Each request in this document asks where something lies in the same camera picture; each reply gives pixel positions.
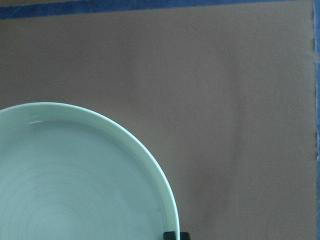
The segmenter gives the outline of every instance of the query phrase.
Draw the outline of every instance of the round plate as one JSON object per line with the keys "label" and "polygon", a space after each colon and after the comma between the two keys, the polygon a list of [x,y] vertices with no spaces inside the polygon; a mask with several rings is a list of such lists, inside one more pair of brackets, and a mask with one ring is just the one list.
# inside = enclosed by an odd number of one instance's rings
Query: round plate
{"label": "round plate", "polygon": [[168,181],[123,127],[62,103],[0,111],[1,240],[161,240],[171,231],[180,232]]}

